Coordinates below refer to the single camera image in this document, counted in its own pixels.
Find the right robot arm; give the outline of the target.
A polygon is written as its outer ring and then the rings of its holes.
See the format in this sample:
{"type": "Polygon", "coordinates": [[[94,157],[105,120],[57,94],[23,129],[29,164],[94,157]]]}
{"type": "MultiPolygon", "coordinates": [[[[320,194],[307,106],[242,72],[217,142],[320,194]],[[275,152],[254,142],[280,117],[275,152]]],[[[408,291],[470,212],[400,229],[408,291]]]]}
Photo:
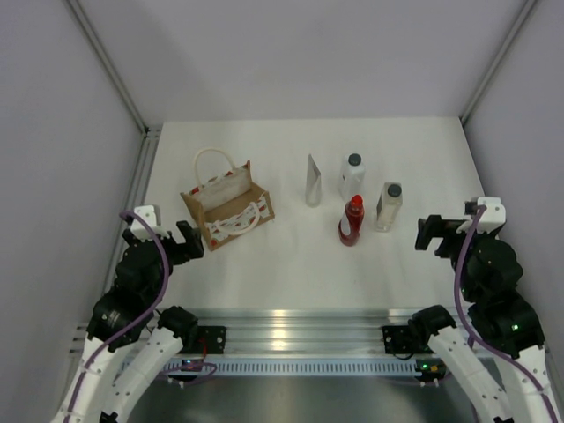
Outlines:
{"type": "Polygon", "coordinates": [[[414,313],[409,352],[429,350],[446,365],[484,422],[560,422],[545,365],[545,335],[534,308],[517,292],[523,275],[513,248],[478,206],[468,219],[430,215],[418,222],[417,250],[434,238],[436,256],[455,272],[457,318],[440,305],[414,313]]]}

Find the white bottle grey cap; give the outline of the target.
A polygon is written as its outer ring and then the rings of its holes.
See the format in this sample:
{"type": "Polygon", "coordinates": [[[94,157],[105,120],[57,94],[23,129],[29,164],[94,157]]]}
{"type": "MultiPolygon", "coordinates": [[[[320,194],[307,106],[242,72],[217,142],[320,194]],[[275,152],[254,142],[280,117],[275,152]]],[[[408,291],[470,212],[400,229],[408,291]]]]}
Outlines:
{"type": "Polygon", "coordinates": [[[338,177],[338,192],[345,202],[361,194],[365,173],[365,164],[358,153],[344,157],[338,177]]]}

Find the red liquid bottle red cap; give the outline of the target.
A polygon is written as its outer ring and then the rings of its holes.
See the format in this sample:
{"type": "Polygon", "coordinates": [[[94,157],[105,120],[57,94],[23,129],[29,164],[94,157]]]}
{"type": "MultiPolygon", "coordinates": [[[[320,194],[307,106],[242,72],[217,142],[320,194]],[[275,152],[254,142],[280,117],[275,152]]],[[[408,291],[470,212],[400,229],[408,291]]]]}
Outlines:
{"type": "Polygon", "coordinates": [[[338,223],[339,239],[347,247],[352,247],[358,242],[364,214],[363,197],[354,195],[346,203],[343,216],[338,223]]]}

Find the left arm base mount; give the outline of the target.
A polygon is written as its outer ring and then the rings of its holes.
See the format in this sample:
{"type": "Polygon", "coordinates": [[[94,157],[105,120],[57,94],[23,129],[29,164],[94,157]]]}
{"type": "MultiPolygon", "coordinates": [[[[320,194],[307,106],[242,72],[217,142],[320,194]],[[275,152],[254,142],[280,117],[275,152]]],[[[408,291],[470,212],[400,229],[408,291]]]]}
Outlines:
{"type": "Polygon", "coordinates": [[[221,355],[226,348],[226,326],[199,326],[192,352],[221,355]]]}

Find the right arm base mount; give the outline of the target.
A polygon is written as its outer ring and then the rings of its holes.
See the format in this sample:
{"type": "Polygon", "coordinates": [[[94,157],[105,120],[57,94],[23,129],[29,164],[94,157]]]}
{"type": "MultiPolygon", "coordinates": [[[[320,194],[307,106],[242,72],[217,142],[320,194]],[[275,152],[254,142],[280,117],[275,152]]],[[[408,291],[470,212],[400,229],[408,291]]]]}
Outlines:
{"type": "Polygon", "coordinates": [[[390,355],[407,357],[426,351],[413,337],[407,325],[382,326],[382,340],[385,352],[390,355]]]}

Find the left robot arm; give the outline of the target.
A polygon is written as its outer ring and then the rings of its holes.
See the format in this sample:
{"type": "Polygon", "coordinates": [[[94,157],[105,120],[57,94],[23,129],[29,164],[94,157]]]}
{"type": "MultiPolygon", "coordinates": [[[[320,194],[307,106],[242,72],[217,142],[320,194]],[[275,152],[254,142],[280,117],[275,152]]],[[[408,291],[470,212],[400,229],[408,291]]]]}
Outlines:
{"type": "Polygon", "coordinates": [[[174,267],[204,255],[199,230],[186,221],[176,226],[182,243],[171,234],[142,239],[130,229],[124,231],[128,247],[115,267],[113,285],[94,306],[77,371],[55,422],[126,421],[165,364],[197,346],[197,317],[172,306],[158,315],[134,360],[123,365],[155,317],[174,267]]]}

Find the clear square bottle grey cap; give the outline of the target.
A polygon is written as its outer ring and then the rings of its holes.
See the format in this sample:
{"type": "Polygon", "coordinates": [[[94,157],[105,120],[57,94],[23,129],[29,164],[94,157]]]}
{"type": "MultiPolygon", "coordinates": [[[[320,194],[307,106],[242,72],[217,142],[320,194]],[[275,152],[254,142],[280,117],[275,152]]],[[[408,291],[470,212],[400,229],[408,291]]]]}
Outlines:
{"type": "Polygon", "coordinates": [[[375,209],[375,230],[388,232],[403,204],[403,188],[397,182],[385,182],[375,209]]]}

